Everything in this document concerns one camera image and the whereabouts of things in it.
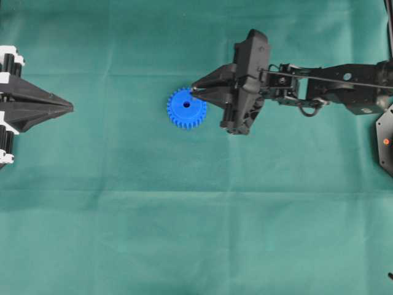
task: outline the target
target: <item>gear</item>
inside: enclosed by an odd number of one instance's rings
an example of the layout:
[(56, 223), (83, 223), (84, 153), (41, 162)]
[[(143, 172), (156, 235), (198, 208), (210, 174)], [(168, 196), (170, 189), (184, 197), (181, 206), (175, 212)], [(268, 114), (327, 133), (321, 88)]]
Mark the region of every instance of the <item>gear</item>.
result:
[(166, 112), (177, 127), (191, 130), (202, 123), (207, 108), (205, 101), (191, 96), (191, 88), (182, 88), (171, 95)]

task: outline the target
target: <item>green fabric backdrop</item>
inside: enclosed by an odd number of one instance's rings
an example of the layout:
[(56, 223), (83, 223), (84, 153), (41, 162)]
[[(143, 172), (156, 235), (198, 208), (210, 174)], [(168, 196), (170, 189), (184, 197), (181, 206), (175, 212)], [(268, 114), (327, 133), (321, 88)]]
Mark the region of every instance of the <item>green fabric backdrop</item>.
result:
[(251, 28), (312, 67), (385, 60), (386, 23), (377, 0), (4, 0), (0, 44), (76, 111), (0, 172), (0, 294), (391, 294), (378, 116), (267, 102), (230, 136), (213, 106), (192, 132), (166, 115)]

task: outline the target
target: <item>robotic arm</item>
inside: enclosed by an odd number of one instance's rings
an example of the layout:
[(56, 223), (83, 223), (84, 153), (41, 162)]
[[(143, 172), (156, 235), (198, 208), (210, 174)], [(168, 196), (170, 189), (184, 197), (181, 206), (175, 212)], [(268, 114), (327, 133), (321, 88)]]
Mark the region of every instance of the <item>robotic arm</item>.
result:
[(23, 80), (25, 61), (14, 46), (0, 46), (0, 169), (14, 162), (14, 136), (64, 114), (68, 101)]
[[(272, 71), (269, 57), (268, 38), (252, 29), (245, 41), (235, 44), (233, 63), (192, 84), (194, 97), (224, 110), (220, 126), (227, 132), (249, 134), (265, 100), (297, 107), (306, 117), (330, 103), (341, 103), (356, 115), (382, 113), (389, 107), (393, 60), (324, 69), (286, 64)], [(300, 79), (308, 79), (305, 99), (298, 97)]]

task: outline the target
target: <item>black wire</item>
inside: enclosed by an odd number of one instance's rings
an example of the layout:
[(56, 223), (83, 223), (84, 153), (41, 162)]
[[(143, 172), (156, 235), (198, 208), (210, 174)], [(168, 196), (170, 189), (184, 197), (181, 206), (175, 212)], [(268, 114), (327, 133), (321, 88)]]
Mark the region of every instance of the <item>black wire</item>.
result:
[(308, 113), (308, 112), (306, 112), (304, 109), (303, 109), (303, 107), (302, 107), (302, 105), (299, 103), (298, 105), (298, 108), (299, 108), (299, 110), (300, 110), (300, 112), (304, 115), (304, 116), (306, 116), (306, 117), (308, 117), (308, 118), (311, 118), (311, 117), (314, 117), (314, 116), (316, 116), (317, 114), (318, 114), (318, 112), (319, 112), (319, 110), (322, 108), (322, 107), (315, 107), (314, 108), (314, 112), (312, 113), (312, 114), (310, 114), (310, 113)]
[(276, 69), (280, 70), (280, 68), (279, 68), (278, 66), (276, 66), (276, 65), (274, 65), (274, 64), (271, 64), (271, 65), (269, 65), (269, 71), (270, 71), (270, 69), (271, 69), (272, 67), (275, 67)]
[(294, 77), (294, 78), (300, 78), (300, 79), (313, 79), (313, 80), (342, 83), (342, 84), (349, 84), (349, 85), (358, 85), (358, 86), (381, 88), (381, 89), (393, 89), (393, 86), (383, 86), (383, 85), (368, 84), (368, 83), (349, 82), (349, 81), (343, 81), (343, 80), (321, 78), (321, 77), (316, 77), (316, 76), (302, 76), (302, 75), (295, 75), (295, 74), (288, 74), (288, 73), (281, 73), (281, 72), (272, 72), (272, 71), (267, 71), (265, 69), (263, 69), (261, 71), (268, 73), (268, 74), (280, 75), (280, 76), (286, 76), (286, 77)]

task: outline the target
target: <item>cable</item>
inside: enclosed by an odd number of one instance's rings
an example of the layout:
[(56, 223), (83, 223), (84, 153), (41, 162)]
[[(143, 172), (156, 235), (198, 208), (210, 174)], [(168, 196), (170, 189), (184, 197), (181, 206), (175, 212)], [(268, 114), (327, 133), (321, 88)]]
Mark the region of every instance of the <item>cable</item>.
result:
[(393, 86), (383, 86), (383, 85), (368, 84), (368, 83), (349, 82), (349, 81), (343, 81), (343, 80), (321, 78), (321, 77), (316, 77), (316, 76), (302, 76), (302, 75), (295, 75), (295, 74), (267, 71), (265, 69), (261, 70), (261, 72), (265, 72), (265, 73), (273, 74), (273, 75), (279, 75), (279, 76), (294, 77), (294, 78), (299, 78), (299, 79), (313, 79), (313, 80), (319, 80), (319, 81), (334, 82), (334, 83), (349, 84), (349, 85), (357, 85), (357, 86), (364, 86), (364, 87), (373, 87), (373, 88), (381, 88), (381, 89), (393, 89)]
[(322, 109), (322, 107), (325, 106), (325, 105), (327, 104), (327, 102), (326, 102), (325, 100), (322, 100), (322, 99), (314, 99), (314, 101), (319, 101), (319, 102), (322, 103), (322, 104), (319, 104), (319, 105), (313, 107), (314, 112), (313, 112), (312, 114), (310, 114), (310, 113), (306, 112), (306, 111), (303, 109), (302, 103), (301, 103), (301, 101), (300, 101), (297, 97), (295, 97), (295, 96), (284, 96), (284, 98), (287, 99), (287, 100), (296, 101), (296, 103), (297, 103), (296, 105), (297, 105), (297, 107), (299, 108), (300, 112), (301, 112), (304, 116), (306, 116), (306, 117), (308, 117), (308, 118), (311, 118), (311, 117), (316, 116), (316, 115), (318, 114), (319, 110)]
[(310, 113), (306, 112), (306, 111), (303, 109), (301, 103), (298, 103), (297, 107), (299, 108), (300, 112), (301, 112), (304, 116), (306, 116), (306, 117), (308, 117), (308, 118), (311, 118), (311, 117), (316, 116), (316, 115), (318, 114), (319, 110), (322, 109), (321, 106), (316, 106), (316, 107), (314, 108), (314, 112), (313, 112), (312, 114), (310, 114)]
[(272, 67), (275, 67), (276, 69), (280, 70), (280, 68), (279, 68), (278, 66), (276, 66), (276, 65), (274, 65), (274, 64), (271, 64), (271, 65), (269, 65), (269, 71), (270, 71), (270, 69), (271, 69)]

